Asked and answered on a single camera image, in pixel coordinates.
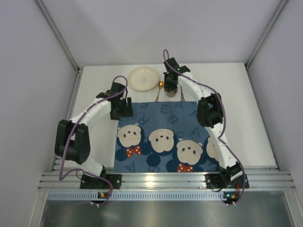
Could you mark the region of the gold spoon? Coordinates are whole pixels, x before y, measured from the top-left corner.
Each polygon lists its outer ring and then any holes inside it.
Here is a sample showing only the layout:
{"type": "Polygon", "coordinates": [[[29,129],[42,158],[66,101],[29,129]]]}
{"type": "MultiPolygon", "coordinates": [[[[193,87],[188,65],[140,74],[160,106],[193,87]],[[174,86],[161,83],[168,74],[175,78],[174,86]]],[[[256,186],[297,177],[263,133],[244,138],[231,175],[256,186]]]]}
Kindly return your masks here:
{"type": "Polygon", "coordinates": [[[163,82],[162,80],[160,80],[160,81],[158,82],[158,93],[157,93],[155,102],[158,102],[158,101],[159,101],[160,91],[163,89],[163,87],[164,87],[164,82],[163,82]]]}

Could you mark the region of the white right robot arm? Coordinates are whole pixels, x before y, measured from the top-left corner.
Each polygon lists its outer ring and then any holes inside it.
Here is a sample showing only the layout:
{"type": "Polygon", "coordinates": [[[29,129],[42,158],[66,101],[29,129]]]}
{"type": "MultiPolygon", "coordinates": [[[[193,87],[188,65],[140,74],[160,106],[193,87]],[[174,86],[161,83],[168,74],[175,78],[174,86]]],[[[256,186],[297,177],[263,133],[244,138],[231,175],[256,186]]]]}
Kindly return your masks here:
{"type": "Polygon", "coordinates": [[[175,58],[165,60],[164,66],[167,71],[164,73],[164,90],[172,91],[180,86],[197,102],[197,120],[207,129],[218,153],[219,176],[225,184],[230,184],[243,175],[243,168],[227,143],[226,113],[221,96],[214,88],[198,82],[190,69],[179,66],[175,58]]]}

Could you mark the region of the blue cartoon bear placemat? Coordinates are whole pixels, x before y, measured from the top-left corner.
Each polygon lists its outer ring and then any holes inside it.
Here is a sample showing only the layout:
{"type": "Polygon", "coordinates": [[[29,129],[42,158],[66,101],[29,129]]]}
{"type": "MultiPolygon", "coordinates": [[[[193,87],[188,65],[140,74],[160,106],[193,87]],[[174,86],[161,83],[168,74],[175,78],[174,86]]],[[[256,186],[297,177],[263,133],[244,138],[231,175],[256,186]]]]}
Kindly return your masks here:
{"type": "Polygon", "coordinates": [[[210,134],[190,101],[134,103],[118,122],[114,170],[121,173],[217,172],[210,134]]]}

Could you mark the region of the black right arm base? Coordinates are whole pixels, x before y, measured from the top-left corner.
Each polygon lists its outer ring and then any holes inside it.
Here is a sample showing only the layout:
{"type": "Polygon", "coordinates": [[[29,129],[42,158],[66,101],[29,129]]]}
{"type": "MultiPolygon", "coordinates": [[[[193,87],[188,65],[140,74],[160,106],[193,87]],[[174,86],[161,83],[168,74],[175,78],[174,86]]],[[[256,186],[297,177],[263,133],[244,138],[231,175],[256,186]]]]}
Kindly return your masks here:
{"type": "Polygon", "coordinates": [[[207,174],[205,176],[205,182],[207,189],[212,189],[215,191],[219,189],[236,189],[237,186],[239,186],[240,189],[243,189],[244,185],[245,188],[250,187],[248,179],[244,180],[243,176],[240,176],[235,180],[231,181],[228,180],[228,178],[222,173],[207,174]]]}

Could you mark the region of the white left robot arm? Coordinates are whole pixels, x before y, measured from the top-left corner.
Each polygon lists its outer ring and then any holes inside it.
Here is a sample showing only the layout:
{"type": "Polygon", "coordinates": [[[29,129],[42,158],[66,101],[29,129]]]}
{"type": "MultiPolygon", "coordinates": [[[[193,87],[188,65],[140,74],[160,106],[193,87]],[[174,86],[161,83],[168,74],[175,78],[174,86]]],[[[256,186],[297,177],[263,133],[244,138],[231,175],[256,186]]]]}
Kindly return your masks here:
{"type": "Polygon", "coordinates": [[[92,177],[100,178],[106,172],[105,167],[91,154],[89,131],[107,114],[112,120],[133,115],[132,101],[127,96],[127,85],[113,82],[107,92],[98,94],[78,115],[58,123],[54,152],[62,158],[59,180],[69,174],[63,173],[66,160],[80,166],[75,171],[82,171],[92,177]]]}

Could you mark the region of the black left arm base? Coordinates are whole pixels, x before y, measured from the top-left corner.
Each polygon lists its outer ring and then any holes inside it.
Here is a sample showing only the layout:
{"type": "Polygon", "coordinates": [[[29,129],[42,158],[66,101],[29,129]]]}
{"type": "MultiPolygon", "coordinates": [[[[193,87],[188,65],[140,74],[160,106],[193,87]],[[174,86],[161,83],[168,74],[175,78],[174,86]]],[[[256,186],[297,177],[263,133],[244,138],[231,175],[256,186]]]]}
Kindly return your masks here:
{"type": "MultiPolygon", "coordinates": [[[[122,175],[120,174],[107,174],[105,177],[112,184],[113,189],[120,189],[122,183],[122,175]]],[[[82,175],[81,189],[110,189],[109,183],[99,178],[82,175]]]]}

